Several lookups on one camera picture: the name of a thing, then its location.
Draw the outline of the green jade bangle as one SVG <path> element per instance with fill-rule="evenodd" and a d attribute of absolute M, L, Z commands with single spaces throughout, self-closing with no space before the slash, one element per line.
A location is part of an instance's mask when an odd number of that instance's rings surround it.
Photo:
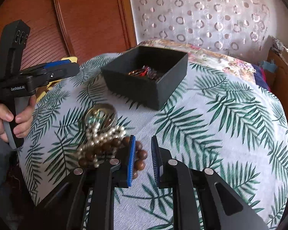
<path fill-rule="evenodd" d="M 87 111 L 84 123 L 86 127 L 96 126 L 100 132 L 108 131 L 111 127 L 116 126 L 117 111 L 109 103 L 97 103 Z"/>

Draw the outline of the red and gold bangle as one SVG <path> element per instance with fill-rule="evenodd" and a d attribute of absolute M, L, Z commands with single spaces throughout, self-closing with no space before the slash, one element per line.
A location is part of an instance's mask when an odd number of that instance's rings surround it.
<path fill-rule="evenodd" d="M 157 81 L 163 76 L 163 73 L 151 68 L 150 66 L 144 65 L 141 69 L 130 71 L 128 75 Z"/>

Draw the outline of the black square jewelry box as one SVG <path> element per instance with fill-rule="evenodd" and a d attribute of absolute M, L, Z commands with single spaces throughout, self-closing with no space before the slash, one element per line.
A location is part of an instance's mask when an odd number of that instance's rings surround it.
<path fill-rule="evenodd" d="M 188 54 L 138 46 L 101 68 L 110 91 L 160 110 L 187 73 Z"/>

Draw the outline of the wooden wardrobe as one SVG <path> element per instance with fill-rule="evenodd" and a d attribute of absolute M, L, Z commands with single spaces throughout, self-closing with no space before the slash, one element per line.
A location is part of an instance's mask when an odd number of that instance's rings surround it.
<path fill-rule="evenodd" d="M 68 56 L 83 63 L 137 44 L 131 0 L 0 0 L 0 36 L 19 19 L 31 29 L 22 68 Z"/>

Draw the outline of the palm leaf bedspread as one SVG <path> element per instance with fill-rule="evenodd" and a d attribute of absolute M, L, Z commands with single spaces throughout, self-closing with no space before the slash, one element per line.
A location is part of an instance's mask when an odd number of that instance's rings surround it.
<path fill-rule="evenodd" d="M 186 77 L 159 111 L 110 92 L 101 68 L 116 54 L 96 56 L 77 76 L 37 103 L 19 151 L 29 193 L 38 204 L 77 166 L 86 139 L 84 117 L 98 102 L 115 107 L 118 124 L 150 149 L 161 147 L 192 169 L 214 169 L 276 229 L 288 200 L 288 123 L 267 89 L 206 64 L 190 62 Z"/>

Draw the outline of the navy blue blanket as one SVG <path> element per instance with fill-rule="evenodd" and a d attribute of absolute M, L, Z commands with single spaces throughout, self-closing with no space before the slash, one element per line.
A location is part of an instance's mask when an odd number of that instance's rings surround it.
<path fill-rule="evenodd" d="M 270 91 L 270 87 L 267 85 L 267 82 L 266 82 L 266 76 L 265 76 L 264 70 L 255 64 L 252 64 L 252 67 L 255 69 L 255 73 L 254 73 L 255 83 L 258 86 L 263 87 L 264 89 Z"/>

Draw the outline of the wooden side cabinet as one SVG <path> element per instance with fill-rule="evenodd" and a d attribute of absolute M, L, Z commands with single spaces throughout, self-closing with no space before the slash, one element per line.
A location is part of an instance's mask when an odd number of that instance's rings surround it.
<path fill-rule="evenodd" d="M 277 52 L 270 49 L 267 61 L 270 62 L 271 60 L 274 60 L 277 66 L 271 90 L 282 103 L 285 114 L 288 117 L 288 65 L 281 59 Z"/>

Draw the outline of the floral quilt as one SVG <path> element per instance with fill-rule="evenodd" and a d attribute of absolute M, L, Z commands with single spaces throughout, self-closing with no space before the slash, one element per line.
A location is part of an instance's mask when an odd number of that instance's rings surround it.
<path fill-rule="evenodd" d="M 145 40 L 139 45 L 182 51 L 188 54 L 188 63 L 191 66 L 195 64 L 208 66 L 255 83 L 255 69 L 250 63 L 222 53 L 215 53 L 192 44 L 177 43 L 166 39 Z"/>

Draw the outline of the blue paper bag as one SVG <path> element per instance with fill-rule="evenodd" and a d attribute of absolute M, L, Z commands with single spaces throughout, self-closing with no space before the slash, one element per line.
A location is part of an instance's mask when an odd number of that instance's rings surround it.
<path fill-rule="evenodd" d="M 278 68 L 278 66 L 274 63 L 274 59 L 272 59 L 271 62 L 261 61 L 261 62 L 259 62 L 259 66 L 263 70 L 269 71 L 270 73 L 276 73 L 276 70 Z"/>

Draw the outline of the cardboard box on cabinet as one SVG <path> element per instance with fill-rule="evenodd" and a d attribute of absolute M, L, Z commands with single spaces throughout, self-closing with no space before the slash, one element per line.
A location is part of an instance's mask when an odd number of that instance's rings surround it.
<path fill-rule="evenodd" d="M 288 48 L 279 39 L 273 36 L 272 41 L 273 44 L 271 49 L 288 65 Z"/>

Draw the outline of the circle pattern sheer curtain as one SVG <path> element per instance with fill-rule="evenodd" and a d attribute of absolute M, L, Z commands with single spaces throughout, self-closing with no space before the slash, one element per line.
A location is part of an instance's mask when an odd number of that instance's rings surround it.
<path fill-rule="evenodd" d="M 281 0 L 131 0 L 138 41 L 168 39 L 255 61 L 281 32 Z"/>

